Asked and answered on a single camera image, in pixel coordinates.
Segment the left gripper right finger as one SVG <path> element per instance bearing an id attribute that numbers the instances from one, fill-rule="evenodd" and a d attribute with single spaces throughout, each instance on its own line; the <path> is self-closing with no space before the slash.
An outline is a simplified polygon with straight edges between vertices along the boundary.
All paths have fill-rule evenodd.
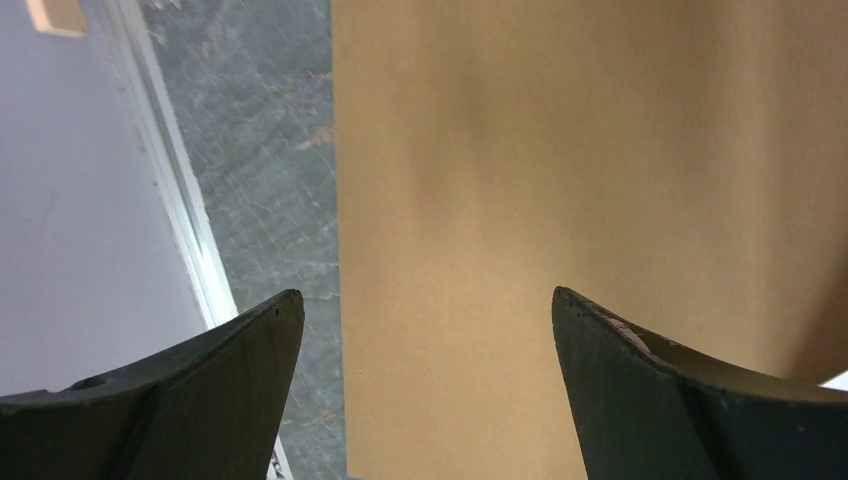
<path id="1" fill-rule="evenodd" d="M 591 479 L 843 479 L 847 395 L 713 358 L 572 289 L 552 297 Z"/>

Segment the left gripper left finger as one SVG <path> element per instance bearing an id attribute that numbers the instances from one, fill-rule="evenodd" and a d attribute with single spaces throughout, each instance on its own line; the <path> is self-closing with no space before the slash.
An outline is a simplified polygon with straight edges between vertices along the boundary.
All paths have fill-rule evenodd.
<path id="1" fill-rule="evenodd" d="M 305 324 L 283 291 L 124 367 L 1 400 L 5 479 L 263 479 Z"/>

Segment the brown hardboard backing board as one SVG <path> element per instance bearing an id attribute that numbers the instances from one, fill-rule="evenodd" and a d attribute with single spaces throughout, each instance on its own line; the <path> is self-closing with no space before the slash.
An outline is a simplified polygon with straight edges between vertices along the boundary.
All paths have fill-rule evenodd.
<path id="1" fill-rule="evenodd" d="M 581 479 L 556 287 L 847 367 L 843 1 L 335 1 L 347 468 Z"/>

